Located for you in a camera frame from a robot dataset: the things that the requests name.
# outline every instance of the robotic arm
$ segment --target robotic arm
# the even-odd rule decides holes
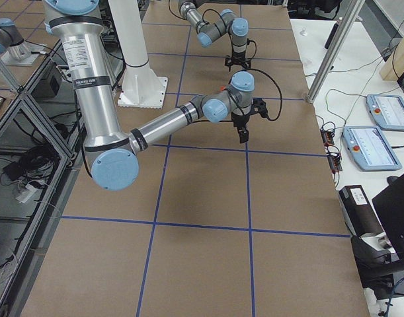
[[[225,9],[220,15],[220,19],[210,24],[203,19],[197,11],[199,4],[196,0],[179,0],[179,11],[181,16],[189,21],[197,32],[200,44],[207,48],[224,34],[229,34],[231,38],[232,53],[225,58],[225,66],[231,70],[232,65],[240,65],[243,68],[251,67],[251,59],[246,58],[247,45],[251,41],[247,38],[249,23],[245,18],[238,18],[230,9]]]
[[[9,18],[0,18],[0,54],[8,50],[13,59],[22,61],[31,56],[14,22]]]
[[[138,175],[136,154],[157,140],[206,116],[219,122],[228,114],[251,113],[254,78],[248,72],[234,74],[218,94],[195,96],[190,102],[155,118],[126,134],[120,129],[112,89],[103,61],[99,36],[103,30],[97,0],[45,0],[50,32],[60,37],[73,88],[85,121],[84,148],[93,180],[107,190],[122,190]]]

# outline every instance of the black device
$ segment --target black device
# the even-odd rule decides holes
[[[378,299],[385,299],[404,277],[404,174],[374,197],[372,204],[397,254],[377,252],[357,237],[352,239],[352,247],[362,285],[373,289]],[[404,282],[394,296],[404,296]]]
[[[400,257],[398,262],[376,273],[391,271],[391,267],[404,270],[404,174],[374,197],[372,203],[391,245]]]
[[[361,185],[345,186],[339,191],[339,195],[344,220],[353,235],[363,238],[383,232]]]

